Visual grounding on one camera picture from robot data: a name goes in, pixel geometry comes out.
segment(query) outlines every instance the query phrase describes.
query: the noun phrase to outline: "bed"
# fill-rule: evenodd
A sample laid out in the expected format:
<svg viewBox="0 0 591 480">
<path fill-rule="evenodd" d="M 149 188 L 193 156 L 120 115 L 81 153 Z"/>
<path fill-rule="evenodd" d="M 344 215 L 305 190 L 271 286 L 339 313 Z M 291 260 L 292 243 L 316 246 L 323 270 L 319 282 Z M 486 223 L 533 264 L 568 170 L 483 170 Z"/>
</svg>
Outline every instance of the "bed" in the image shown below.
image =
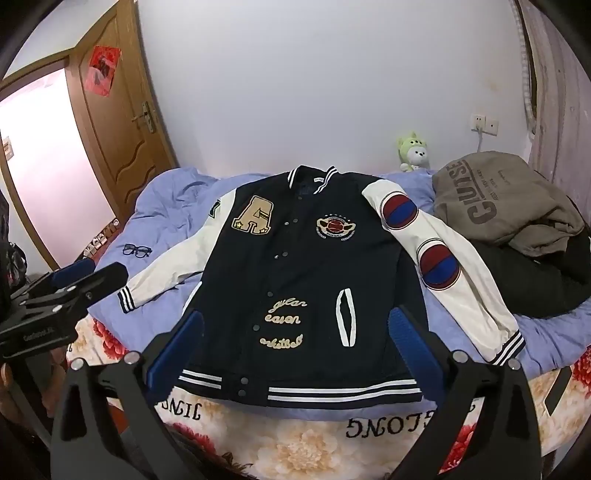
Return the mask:
<svg viewBox="0 0 591 480">
<path fill-rule="evenodd" d="M 431 213 L 432 172 L 392 173 L 417 206 Z M 194 234 L 224 193 L 264 177 L 248 174 L 214 179 L 194 168 L 179 168 L 154 179 L 139 196 L 124 231 L 109 246 L 98 268 L 119 261 L 132 276 L 161 253 Z M 126 244 L 147 247 L 147 255 L 125 255 Z M 91 364 L 117 361 L 127 350 L 143 350 L 154 335 L 168 331 L 197 283 L 189 277 L 156 300 L 124 315 L 115 296 L 91 307 L 78 324 L 79 338 L 69 358 Z M 451 315 L 424 290 L 429 327 L 451 349 L 482 361 Z M 553 319 L 517 316 L 527 346 L 519 354 L 534 396 L 543 454 L 552 452 L 582 428 L 591 413 L 591 300 Z M 475 400 L 446 461 L 461 459 L 482 402 Z M 198 443 L 225 467 L 261 479 L 381 479 L 393 471 L 434 411 L 434 404 L 390 404 L 357 410 L 245 407 L 213 402 L 175 387 L 156 406 L 161 418 Z"/>
</svg>

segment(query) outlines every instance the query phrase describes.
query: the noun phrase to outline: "power cord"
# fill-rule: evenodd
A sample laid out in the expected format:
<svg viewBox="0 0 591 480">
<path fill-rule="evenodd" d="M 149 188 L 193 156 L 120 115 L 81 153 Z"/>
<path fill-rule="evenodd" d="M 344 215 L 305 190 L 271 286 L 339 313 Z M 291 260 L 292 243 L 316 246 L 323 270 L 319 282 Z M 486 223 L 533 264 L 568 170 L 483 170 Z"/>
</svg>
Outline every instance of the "power cord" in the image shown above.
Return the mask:
<svg viewBox="0 0 591 480">
<path fill-rule="evenodd" d="M 478 149 L 476 150 L 477 153 L 480 153 L 480 149 L 482 148 L 482 127 L 476 127 L 478 130 Z"/>
</svg>

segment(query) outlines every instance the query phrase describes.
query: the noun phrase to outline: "striped cuff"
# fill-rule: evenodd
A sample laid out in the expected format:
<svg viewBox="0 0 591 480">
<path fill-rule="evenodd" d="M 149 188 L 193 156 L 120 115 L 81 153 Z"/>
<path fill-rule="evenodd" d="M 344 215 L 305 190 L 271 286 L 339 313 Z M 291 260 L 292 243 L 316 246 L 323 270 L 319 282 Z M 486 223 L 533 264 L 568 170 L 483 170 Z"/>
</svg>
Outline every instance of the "striped cuff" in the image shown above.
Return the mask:
<svg viewBox="0 0 591 480">
<path fill-rule="evenodd" d="M 117 292 L 117 296 L 119 297 L 119 303 L 121 304 L 123 313 L 129 313 L 131 310 L 135 310 L 134 299 L 131 298 L 129 287 L 123 287 Z"/>
<path fill-rule="evenodd" d="M 492 365 L 505 365 L 509 358 L 515 358 L 519 352 L 525 347 L 525 339 L 521 332 L 517 330 L 509 340 L 505 342 L 499 354 L 494 357 L 489 363 Z"/>
</svg>

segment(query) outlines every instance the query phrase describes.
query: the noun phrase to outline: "electrical outlet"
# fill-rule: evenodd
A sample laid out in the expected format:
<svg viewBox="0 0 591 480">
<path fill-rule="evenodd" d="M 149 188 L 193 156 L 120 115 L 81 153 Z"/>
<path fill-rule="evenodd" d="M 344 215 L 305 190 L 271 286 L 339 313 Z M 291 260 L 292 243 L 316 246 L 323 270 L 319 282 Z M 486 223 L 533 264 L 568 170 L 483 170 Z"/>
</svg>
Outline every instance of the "electrical outlet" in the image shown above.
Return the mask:
<svg viewBox="0 0 591 480">
<path fill-rule="evenodd" d="M 499 134 L 499 121 L 494 118 L 485 118 L 485 125 L 482 131 L 486 134 L 497 136 Z"/>
<path fill-rule="evenodd" d="M 473 132 L 478 132 L 478 130 L 484 131 L 485 129 L 485 115 L 479 115 L 478 113 L 473 113 L 470 117 L 470 128 Z"/>
</svg>

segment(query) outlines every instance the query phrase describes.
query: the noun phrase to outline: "white pocket trim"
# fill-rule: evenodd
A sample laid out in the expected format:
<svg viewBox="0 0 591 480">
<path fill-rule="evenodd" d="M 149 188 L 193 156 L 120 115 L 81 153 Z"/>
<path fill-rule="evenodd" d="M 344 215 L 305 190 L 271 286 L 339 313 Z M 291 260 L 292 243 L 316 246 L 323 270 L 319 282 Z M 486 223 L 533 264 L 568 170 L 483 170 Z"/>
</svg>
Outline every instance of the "white pocket trim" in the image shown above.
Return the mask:
<svg viewBox="0 0 591 480">
<path fill-rule="evenodd" d="M 343 293 L 347 298 L 347 304 L 349 305 L 349 311 L 351 313 L 351 332 L 348 338 L 347 331 L 345 330 L 345 322 L 343 321 L 343 315 L 340 312 L 340 302 L 343 299 Z M 355 316 L 355 305 L 353 304 L 353 294 L 351 293 L 350 288 L 341 290 L 339 295 L 336 297 L 336 324 L 339 327 L 340 341 L 343 346 L 351 347 L 355 345 L 355 340 L 357 338 L 357 321 Z"/>
<path fill-rule="evenodd" d="M 200 281 L 197 284 L 197 286 L 193 289 L 193 291 L 191 292 L 191 295 L 189 295 L 189 297 L 187 298 L 187 301 L 185 302 L 185 305 L 183 305 L 183 311 L 181 312 L 181 315 L 184 313 L 185 310 L 187 310 L 187 307 L 189 306 L 189 303 L 191 303 L 191 300 L 193 299 L 193 297 L 197 293 L 197 290 L 199 290 L 199 287 L 201 286 L 202 283 L 203 282 Z"/>
</svg>

